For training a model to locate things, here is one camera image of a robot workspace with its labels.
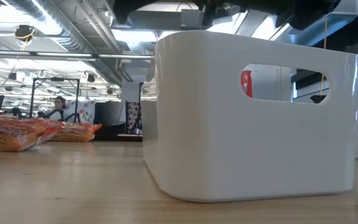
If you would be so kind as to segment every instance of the ceiling duct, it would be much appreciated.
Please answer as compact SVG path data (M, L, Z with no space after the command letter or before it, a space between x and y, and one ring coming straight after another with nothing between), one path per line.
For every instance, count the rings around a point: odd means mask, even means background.
M44 26L50 26L54 22L57 27L61 28L59 35L65 38L54 39L56 43L67 49L71 53L96 53L91 44L81 35L77 28L69 19L54 5L51 1L41 0L2 0L4 3L14 7L20 12L30 15L36 21ZM121 77L113 72L114 69L106 62L97 58L94 62L85 62L94 67L100 75L109 83L120 83Z
M281 26L270 40L291 44L313 46L322 41L325 36L327 19L327 36L342 29L358 16L358 0L341 0L339 5L325 18L312 23L305 30L298 30L291 26Z
M127 45L133 54L150 55L141 42L127 42Z

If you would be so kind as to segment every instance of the person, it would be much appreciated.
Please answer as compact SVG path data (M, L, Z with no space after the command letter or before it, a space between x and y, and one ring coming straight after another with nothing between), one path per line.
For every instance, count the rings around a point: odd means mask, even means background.
M22 111L18 107L13 107L12 109L13 116L17 116L18 118L25 118L25 116L22 115Z
M66 107L66 99L61 96L55 98L55 110L56 109L67 109Z
M66 99L64 99L61 96L58 96L55 98L55 108L53 111L51 111L49 114L47 114L45 117L49 119L54 119L57 121L64 121L65 119L65 109L66 107Z

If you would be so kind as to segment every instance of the ceiling pipe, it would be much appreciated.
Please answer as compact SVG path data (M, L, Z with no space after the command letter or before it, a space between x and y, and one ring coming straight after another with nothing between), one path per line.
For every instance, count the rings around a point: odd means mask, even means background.
M109 47L111 52L116 52L116 47L112 44L112 42L106 37L106 34L100 29L98 25L94 22L94 20L91 18L91 16L88 14L88 12L85 10L84 6L81 4L81 0L76 0L77 7L80 8L85 15L85 18L88 20L88 22L92 25L92 27L95 29L95 31L99 34L99 36L103 39L104 43Z
M111 42L107 37L106 34L100 29L100 27L95 23L93 18L88 14L88 11L85 10L84 6L81 3L81 0L76 0L77 7L80 8L85 15L85 18L91 24L91 26L95 29L95 31L99 34L99 36L103 39L104 43L109 47L111 52L116 52L117 48L114 46L113 42ZM124 75L120 71L116 71L121 77L125 78L127 82L133 82L133 79L127 75Z
M98 12L96 12L95 8L90 4L90 2L88 0L82 0L82 2L84 4L85 8L87 8L87 10L89 10L89 12L92 14L93 18L96 19L96 21L98 22L98 24L100 25L100 27L102 28L104 33L107 35L107 37L109 38L111 43L114 44L115 48L117 49L117 52L121 52L121 48L118 44L118 41L112 34L111 29L108 29L104 25L104 21L102 20L102 18L100 18L99 14L98 14Z
M6 4L14 7L24 14L32 16L40 23L46 24L48 17L62 28L62 36L70 38L54 39L56 43L71 53L96 53L93 46L82 36L71 21L54 5L52 1L43 0L3 0ZM110 83L121 83L121 77L103 60L97 58L94 62L86 62L94 67L98 73Z
M9 37L9 36L15 36L15 34L12 31L0 31L0 37ZM54 39L54 38L71 38L70 36L63 36L63 35L47 35L47 34L41 34L39 32L35 32L32 37L37 38L48 38L48 39Z
M114 12L112 11L112 6L114 5L114 0L108 2L107 0L102 0L102 2L104 3L104 5L106 6L107 11L110 14L110 25L113 24L114 19L115 19L115 15ZM150 52L148 50L145 49L144 45L141 42L131 42L128 43L127 45L129 47L129 49L131 50L131 52L133 54L137 54L137 55L150 55ZM127 74L127 72L122 71L122 74L124 75L124 77L129 77L131 79L131 82L133 82L133 79L131 78L130 75Z

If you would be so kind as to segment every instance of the wooden table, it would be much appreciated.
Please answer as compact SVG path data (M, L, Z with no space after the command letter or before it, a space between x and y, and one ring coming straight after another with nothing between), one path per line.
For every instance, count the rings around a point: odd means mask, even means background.
M358 223L358 161L345 194L202 204L160 191L141 143L51 142L0 152L0 223Z

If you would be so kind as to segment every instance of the ceiling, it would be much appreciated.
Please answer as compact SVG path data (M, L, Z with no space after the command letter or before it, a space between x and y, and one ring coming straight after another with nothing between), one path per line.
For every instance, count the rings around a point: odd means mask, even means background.
M53 16L57 16L59 20L65 20L65 25L70 26L70 32L78 34L79 39L89 46L86 48L88 51L77 51L77 53L100 53L100 54L152 54L154 51L155 41L163 38L166 35L172 34L179 30L158 30L158 29L142 29L134 30L128 27L117 27L117 24L111 21L110 14L111 8L108 8L104 0L87 0L90 7L87 7L82 0L45 0L47 4L54 7ZM92 12L96 11L97 16L94 16ZM178 13L175 16L180 16L183 13L195 13L196 6L191 1L160 1L154 4L140 8L134 14L141 15L147 14L154 16L160 21L163 21L164 17L158 17L164 12ZM358 1L356 0L342 0L342 3L338 8L330 14L328 23L328 35L330 37L336 36L338 30L344 30L343 27L352 26L352 21L358 15ZM303 45L315 45L319 46L320 40L323 38L324 33L324 21L318 21L311 29L299 32L288 26L281 26L279 28L274 27L275 16L269 15L264 12L255 10L248 10L245 13L238 13L231 17L224 18L223 20L214 22L215 25L209 30L215 32L227 32L236 35L253 36L261 39L270 39L282 42L291 42L294 44ZM145 23L152 24L152 19L148 19ZM37 31L34 34L34 38L29 45L26 45L25 50L34 52L68 52L59 44L58 40L62 37L56 34L46 34L45 27L41 27L39 21L35 21L30 15L21 13L13 7L0 6L0 50L20 50L23 42L16 39L14 36L14 30L19 25L27 24L35 26ZM104 29L111 30L110 35L104 33ZM138 45L131 45L128 41L121 41L118 31L142 31L139 32L137 38L146 38L150 33L152 36L149 40L152 41L140 41ZM350 42L351 46L357 46L357 42ZM351 46L346 46L345 49L351 49ZM100 62L88 62L88 61L67 61L66 60L33 60L21 59L16 63L15 59L0 58L0 94L11 95L11 101L16 102L18 98L26 98L31 91L31 83L23 80L9 80L8 74L14 67L15 71L25 72L27 80L29 77L37 77L43 70L45 77L67 77L67 78L79 78L81 80L81 86L84 88L80 91L80 96L83 98L92 96L94 99L100 99L104 97L107 100L119 100L121 92L119 91L119 85L121 82L144 82L147 73L150 71L150 60L118 60L118 59L104 59L103 68L100 69ZM89 73L96 74L96 80L94 83L88 83L86 76ZM20 88L14 88L13 91L6 91L2 88L2 84L8 86L20 85ZM71 83L52 83L47 82L50 86L72 86ZM114 89L112 95L106 96L108 87ZM146 84L144 96L153 95L155 88L152 84ZM67 88L61 91L59 94L71 97L75 94L75 89ZM36 95L40 96L42 101L43 96L50 96L52 94L46 91L45 86L40 86L39 90L36 90Z

